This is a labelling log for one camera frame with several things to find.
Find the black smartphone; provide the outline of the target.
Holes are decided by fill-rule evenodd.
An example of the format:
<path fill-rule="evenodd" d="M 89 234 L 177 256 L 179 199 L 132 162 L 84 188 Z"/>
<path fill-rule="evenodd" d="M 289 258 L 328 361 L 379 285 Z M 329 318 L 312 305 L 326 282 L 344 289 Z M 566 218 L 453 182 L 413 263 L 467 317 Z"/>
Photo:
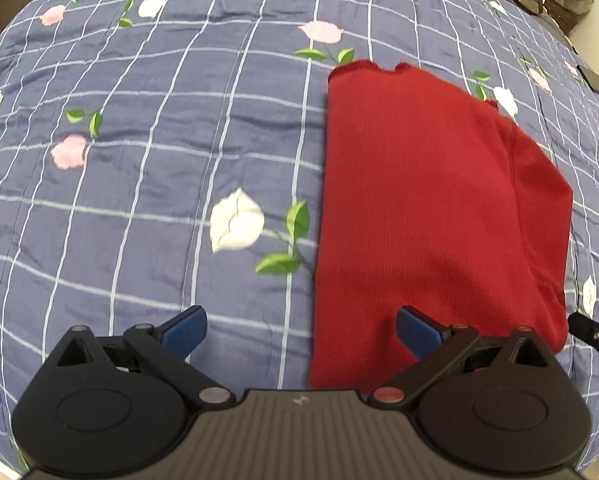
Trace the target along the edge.
<path fill-rule="evenodd" d="M 577 70 L 589 88 L 596 94 L 599 94 L 599 75 L 584 65 L 578 65 Z"/>

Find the red long sleeve sweater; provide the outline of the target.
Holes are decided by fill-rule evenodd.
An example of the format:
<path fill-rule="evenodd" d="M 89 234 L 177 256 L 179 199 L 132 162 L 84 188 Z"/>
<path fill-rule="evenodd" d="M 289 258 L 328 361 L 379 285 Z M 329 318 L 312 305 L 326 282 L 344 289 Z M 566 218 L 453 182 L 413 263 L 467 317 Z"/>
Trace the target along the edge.
<path fill-rule="evenodd" d="M 404 306 L 562 350 L 573 191 L 496 103 L 352 62 L 330 75 L 325 139 L 313 388 L 368 392 L 411 365 Z"/>

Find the blue checkered floral quilt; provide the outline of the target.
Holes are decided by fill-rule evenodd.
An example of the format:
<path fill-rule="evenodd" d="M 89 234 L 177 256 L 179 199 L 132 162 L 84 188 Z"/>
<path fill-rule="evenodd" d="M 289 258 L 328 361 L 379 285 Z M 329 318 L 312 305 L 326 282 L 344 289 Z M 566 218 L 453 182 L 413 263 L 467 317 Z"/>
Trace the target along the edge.
<path fill-rule="evenodd" d="M 510 0 L 32 0 L 0 35 L 0 469 L 65 330 L 201 304 L 193 364 L 300 389 L 328 76 L 409 62 L 497 98 L 574 190 L 565 298 L 599 322 L 599 96 Z"/>

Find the wooden nightstand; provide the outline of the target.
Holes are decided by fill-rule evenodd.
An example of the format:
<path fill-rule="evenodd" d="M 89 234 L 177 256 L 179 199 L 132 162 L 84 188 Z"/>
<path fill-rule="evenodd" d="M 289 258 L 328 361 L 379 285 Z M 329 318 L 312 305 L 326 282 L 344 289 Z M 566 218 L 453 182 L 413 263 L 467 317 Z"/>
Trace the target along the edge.
<path fill-rule="evenodd" d="M 543 5 L 562 32 L 569 36 L 573 29 L 589 14 L 591 3 L 546 0 Z"/>

